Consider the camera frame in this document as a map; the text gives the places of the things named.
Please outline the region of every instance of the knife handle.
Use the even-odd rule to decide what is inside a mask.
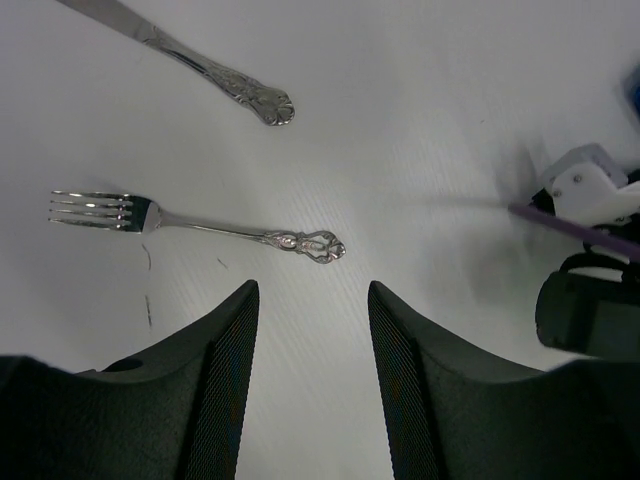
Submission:
[[[286,125],[293,120],[295,109],[286,92],[267,87],[244,73],[214,62],[157,27],[154,35],[143,43],[195,70],[237,103],[253,111],[265,124]]]

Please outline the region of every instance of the white tablecloth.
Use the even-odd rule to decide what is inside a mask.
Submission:
[[[579,244],[497,206],[568,149],[640,158],[620,83],[633,0],[127,0],[280,86],[263,126],[184,66],[53,0],[0,2],[0,353],[103,368],[255,278],[261,318],[240,479],[388,479],[368,331],[377,279],[482,348],[538,368],[538,289]],[[52,189],[130,191],[239,225],[330,229],[318,266],[194,231],[49,224]],[[152,325],[147,319],[149,296]]]

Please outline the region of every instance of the fork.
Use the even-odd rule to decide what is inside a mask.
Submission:
[[[49,221],[54,223],[139,234],[153,233],[161,227],[193,228],[306,255],[323,265],[342,258],[347,252],[344,244],[326,230],[311,234],[281,230],[257,233],[237,231],[171,214],[148,198],[128,193],[74,193],[60,190],[51,193],[54,195],[51,203],[56,208],[49,209]]]

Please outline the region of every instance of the ornate fork handle end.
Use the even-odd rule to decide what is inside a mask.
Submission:
[[[306,255],[316,263],[327,265],[339,260],[346,253],[344,244],[327,231],[306,234],[303,232],[267,232],[261,241],[285,252]]]

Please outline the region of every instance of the butter knife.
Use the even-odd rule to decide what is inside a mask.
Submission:
[[[117,0],[56,1],[192,68],[267,125],[286,125],[295,115],[286,92],[193,51]]]

